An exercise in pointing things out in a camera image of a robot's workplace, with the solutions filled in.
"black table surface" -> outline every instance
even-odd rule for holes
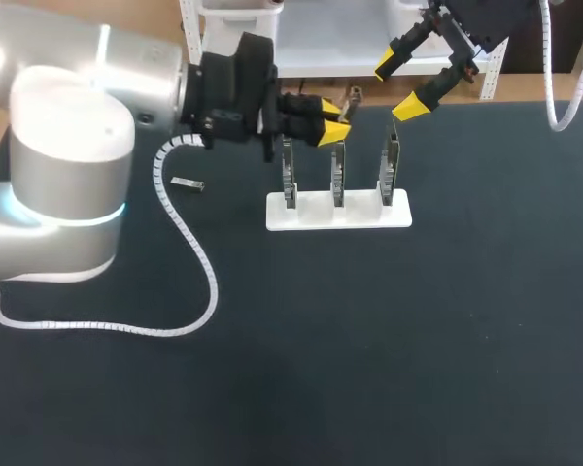
[[[362,110],[348,187],[375,185],[389,109]],[[169,187],[221,302],[157,340],[0,326],[0,465],[583,465],[583,108],[440,109],[400,126],[412,228],[270,233],[258,146],[177,150]],[[208,300],[139,135],[120,251],[87,283],[3,283],[7,314],[147,326]],[[7,177],[0,149],[0,179]],[[298,147],[301,189],[328,150]]]

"white box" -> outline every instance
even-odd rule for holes
[[[387,2],[387,16],[391,39],[401,37],[415,24],[421,23],[421,9],[428,7],[425,0],[385,0]],[[429,38],[412,54],[414,58],[433,58],[449,56],[453,52],[447,42],[440,36],[432,33]]]
[[[203,51],[231,56],[244,32],[274,41],[283,2],[272,0],[202,0],[199,13],[205,17]]]

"cable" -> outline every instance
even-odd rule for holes
[[[153,328],[143,328],[136,327],[133,325],[126,325],[123,323],[112,323],[112,322],[57,322],[57,321],[40,321],[40,322],[22,322],[18,320],[12,320],[6,317],[2,309],[0,308],[0,323],[7,327],[17,328],[20,330],[105,330],[111,332],[123,332],[123,333],[133,333],[136,335],[144,335],[148,337],[160,337],[160,338],[170,338],[170,337],[181,337],[189,333],[195,332],[203,325],[205,325],[209,319],[214,314],[216,307],[218,305],[218,281],[216,279],[216,274],[214,273],[214,268],[210,263],[207,255],[203,248],[198,244],[198,241],[186,226],[180,215],[177,213],[173,204],[171,203],[168,194],[166,193],[166,188],[164,187],[164,181],[162,179],[162,170],[164,168],[164,161],[168,154],[175,148],[179,146],[194,146],[203,147],[203,143],[199,136],[184,135],[173,138],[171,141],[164,144],[161,149],[155,155],[154,160],[154,187],[162,207],[166,213],[170,216],[171,220],[175,223],[179,231],[184,235],[184,238],[196,254],[203,271],[207,276],[207,282],[210,288],[210,302],[207,305],[207,309],[203,315],[191,325],[186,327],[163,330],[163,329],[153,329]]]
[[[546,90],[546,113],[551,129],[556,132],[564,131],[572,123],[583,100],[583,72],[574,91],[574,96],[570,101],[566,114],[560,122],[557,122],[555,110],[555,93],[553,91],[553,47],[551,29],[551,9],[548,0],[540,0],[540,10],[542,12],[542,40],[544,45],[544,88]]]

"small metal part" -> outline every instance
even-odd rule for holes
[[[343,109],[341,110],[341,115],[339,116],[339,122],[350,122],[357,108],[362,103],[362,89],[357,86],[352,86],[348,98],[346,99]]]
[[[290,138],[283,138],[283,190],[288,209],[295,209],[295,171],[293,168],[293,145]]]
[[[397,128],[393,122],[393,130],[389,128],[387,144],[382,151],[380,161],[380,194],[382,195],[382,205],[390,207],[393,205],[395,191],[395,180],[397,178],[397,167],[399,165],[399,138]]]
[[[339,141],[332,151],[332,198],[334,207],[344,207],[346,188],[346,143]]]
[[[203,192],[203,189],[205,189],[204,182],[196,182],[195,180],[188,180],[186,178],[174,177],[171,180],[171,183],[176,184],[178,186],[187,187],[190,190],[196,191],[196,192]]]

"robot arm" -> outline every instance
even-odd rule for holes
[[[345,139],[350,125],[318,96],[282,95],[272,41],[246,34],[231,57],[204,53],[182,62],[178,45],[19,5],[0,4],[0,108],[24,68],[76,72],[117,98],[138,127],[171,132],[188,124],[206,146],[259,138],[266,160],[285,135],[319,146]]]
[[[395,38],[376,68],[376,76],[385,81],[412,58],[413,51],[429,34],[442,36],[451,47],[452,66],[444,68],[427,84],[420,85],[394,109],[399,120],[433,112],[460,80],[470,83],[479,73],[475,49],[491,53],[532,13],[538,0],[429,0],[423,21],[404,36]]]

